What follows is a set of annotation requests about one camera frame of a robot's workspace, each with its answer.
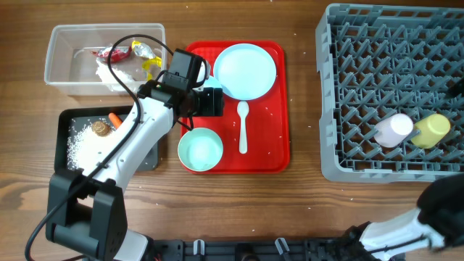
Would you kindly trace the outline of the yellow snack wrapper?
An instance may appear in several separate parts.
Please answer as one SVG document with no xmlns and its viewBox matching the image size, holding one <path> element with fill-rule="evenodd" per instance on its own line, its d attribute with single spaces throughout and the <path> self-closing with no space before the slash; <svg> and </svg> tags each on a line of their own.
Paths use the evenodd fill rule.
<svg viewBox="0 0 464 261">
<path fill-rule="evenodd" d="M 132 41 L 131 48 L 137 57 L 142 58 L 142 70 L 146 74 L 146 79 L 151 80 L 153 78 L 152 66 L 156 66 L 161 69 L 162 59 L 158 57 L 152 48 L 146 43 Z"/>
</svg>

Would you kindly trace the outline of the orange carrot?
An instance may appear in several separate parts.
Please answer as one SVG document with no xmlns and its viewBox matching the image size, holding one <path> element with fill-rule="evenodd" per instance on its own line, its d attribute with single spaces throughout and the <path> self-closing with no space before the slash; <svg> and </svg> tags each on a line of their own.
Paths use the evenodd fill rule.
<svg viewBox="0 0 464 261">
<path fill-rule="evenodd" d="M 118 129 L 123 123 L 123 121 L 115 113 L 109 113 L 108 117 L 115 129 Z"/>
</svg>

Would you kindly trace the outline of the brown food lump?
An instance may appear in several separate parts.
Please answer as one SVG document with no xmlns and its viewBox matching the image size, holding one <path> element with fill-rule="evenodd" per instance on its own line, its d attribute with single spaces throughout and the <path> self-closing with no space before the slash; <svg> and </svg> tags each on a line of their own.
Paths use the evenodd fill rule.
<svg viewBox="0 0 464 261">
<path fill-rule="evenodd" d="M 91 130 L 99 137 L 108 136 L 112 129 L 103 121 L 96 121 L 91 125 Z"/>
</svg>

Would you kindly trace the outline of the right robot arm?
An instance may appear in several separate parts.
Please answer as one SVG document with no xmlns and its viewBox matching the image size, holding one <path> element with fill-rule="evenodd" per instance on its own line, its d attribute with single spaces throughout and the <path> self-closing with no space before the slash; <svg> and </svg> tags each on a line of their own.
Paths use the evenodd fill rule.
<svg viewBox="0 0 464 261">
<path fill-rule="evenodd" d="M 416 207 L 381 223 L 368 223 L 352 245 L 351 260 L 390 260 L 418 249 L 441 252 L 463 245 L 463 174 L 431 183 Z"/>
</svg>

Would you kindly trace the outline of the light blue bowl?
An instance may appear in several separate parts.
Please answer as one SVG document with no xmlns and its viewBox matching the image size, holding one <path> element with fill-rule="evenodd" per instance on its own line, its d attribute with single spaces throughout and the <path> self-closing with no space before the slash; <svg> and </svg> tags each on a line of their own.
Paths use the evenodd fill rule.
<svg viewBox="0 0 464 261">
<path fill-rule="evenodd" d="M 220 82 L 213 76 L 208 77 L 208 79 L 206 79 L 202 87 L 203 88 L 223 88 Z"/>
</svg>

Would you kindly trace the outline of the white rice pile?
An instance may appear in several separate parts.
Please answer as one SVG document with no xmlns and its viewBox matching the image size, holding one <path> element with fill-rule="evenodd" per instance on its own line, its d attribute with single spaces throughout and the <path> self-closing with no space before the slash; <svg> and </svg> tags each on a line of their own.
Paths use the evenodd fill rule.
<svg viewBox="0 0 464 261">
<path fill-rule="evenodd" d="M 109 127 L 107 135 L 98 136 L 88 124 L 84 124 L 83 127 L 70 127 L 67 137 L 67 167 L 84 168 L 96 154 L 109 146 L 115 131 L 114 127 Z"/>
</svg>

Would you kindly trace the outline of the red snack wrapper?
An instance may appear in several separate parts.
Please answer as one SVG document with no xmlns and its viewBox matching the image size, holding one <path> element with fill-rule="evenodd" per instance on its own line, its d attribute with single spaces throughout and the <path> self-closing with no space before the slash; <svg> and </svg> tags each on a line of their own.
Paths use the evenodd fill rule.
<svg viewBox="0 0 464 261">
<path fill-rule="evenodd" d="M 130 46 L 123 46 L 123 47 L 116 47 L 112 51 L 112 47 L 108 46 L 102 49 L 99 49 L 98 51 L 92 51 L 91 53 L 100 61 L 103 63 L 107 63 L 108 61 L 110 62 L 121 62 L 124 59 L 129 58 L 131 55 L 132 48 Z"/>
</svg>

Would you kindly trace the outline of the large light blue plate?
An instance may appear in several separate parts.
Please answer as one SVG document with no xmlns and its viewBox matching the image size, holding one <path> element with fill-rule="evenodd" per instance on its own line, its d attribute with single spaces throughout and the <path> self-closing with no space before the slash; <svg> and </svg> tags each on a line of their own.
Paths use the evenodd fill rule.
<svg viewBox="0 0 464 261">
<path fill-rule="evenodd" d="M 277 69 L 271 55 L 262 47 L 238 43 L 218 55 L 213 75 L 227 96 L 249 101 L 269 92 L 276 81 Z"/>
</svg>

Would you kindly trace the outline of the pink plastic cup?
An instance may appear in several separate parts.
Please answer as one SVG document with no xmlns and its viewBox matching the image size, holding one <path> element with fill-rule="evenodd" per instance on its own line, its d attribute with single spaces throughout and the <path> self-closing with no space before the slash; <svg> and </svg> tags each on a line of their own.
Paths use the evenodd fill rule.
<svg viewBox="0 0 464 261">
<path fill-rule="evenodd" d="M 398 113 L 375 125 L 377 133 L 374 135 L 374 140 L 381 146 L 392 148 L 406 139 L 413 131 L 413 128 L 411 118 Z"/>
</svg>

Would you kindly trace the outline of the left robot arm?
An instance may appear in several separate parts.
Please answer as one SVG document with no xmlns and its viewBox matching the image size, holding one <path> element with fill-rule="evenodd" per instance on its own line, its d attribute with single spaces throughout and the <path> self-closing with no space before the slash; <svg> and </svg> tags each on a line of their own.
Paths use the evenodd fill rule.
<svg viewBox="0 0 464 261">
<path fill-rule="evenodd" d="M 46 239 L 90 260 L 150 260 L 153 241 L 128 229 L 124 191 L 149 150 L 179 118 L 220 116 L 223 95 L 203 86 L 209 63 L 199 55 L 175 50 L 168 70 L 133 94 L 130 113 L 108 144 L 91 153 L 77 170 L 51 177 Z"/>
</svg>

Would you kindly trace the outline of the white tissue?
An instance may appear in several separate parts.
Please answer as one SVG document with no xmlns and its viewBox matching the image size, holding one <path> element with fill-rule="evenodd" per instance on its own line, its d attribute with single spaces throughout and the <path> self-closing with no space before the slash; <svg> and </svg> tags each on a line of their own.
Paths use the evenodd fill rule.
<svg viewBox="0 0 464 261">
<path fill-rule="evenodd" d="M 106 63 L 102 62 L 101 59 L 96 58 L 96 64 L 96 75 L 99 76 L 102 83 L 104 83 L 110 91 L 125 91 L 125 89 L 109 71 Z M 138 80 L 143 76 L 139 75 L 141 68 L 138 63 L 131 61 L 122 61 L 112 64 L 112 71 L 131 91 L 135 91 L 138 88 Z"/>
</svg>

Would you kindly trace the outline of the yellow plastic cup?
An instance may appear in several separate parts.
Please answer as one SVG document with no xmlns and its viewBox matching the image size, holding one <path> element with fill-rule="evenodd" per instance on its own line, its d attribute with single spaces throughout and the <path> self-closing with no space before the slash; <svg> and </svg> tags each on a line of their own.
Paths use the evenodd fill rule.
<svg viewBox="0 0 464 261">
<path fill-rule="evenodd" d="M 419 148 L 430 149 L 449 133 L 450 128 L 450 121 L 444 115 L 432 114 L 415 124 L 415 129 L 420 133 L 411 141 Z"/>
</svg>

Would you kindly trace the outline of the green bowl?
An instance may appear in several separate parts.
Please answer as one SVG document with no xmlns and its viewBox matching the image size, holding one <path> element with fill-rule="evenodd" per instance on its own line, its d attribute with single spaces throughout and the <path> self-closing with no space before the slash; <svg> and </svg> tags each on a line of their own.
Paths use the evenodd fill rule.
<svg viewBox="0 0 464 261">
<path fill-rule="evenodd" d="M 221 161 L 223 150 L 223 142 L 216 132 L 209 128 L 195 128 L 181 137 L 178 157 L 187 169 L 205 172 Z"/>
</svg>

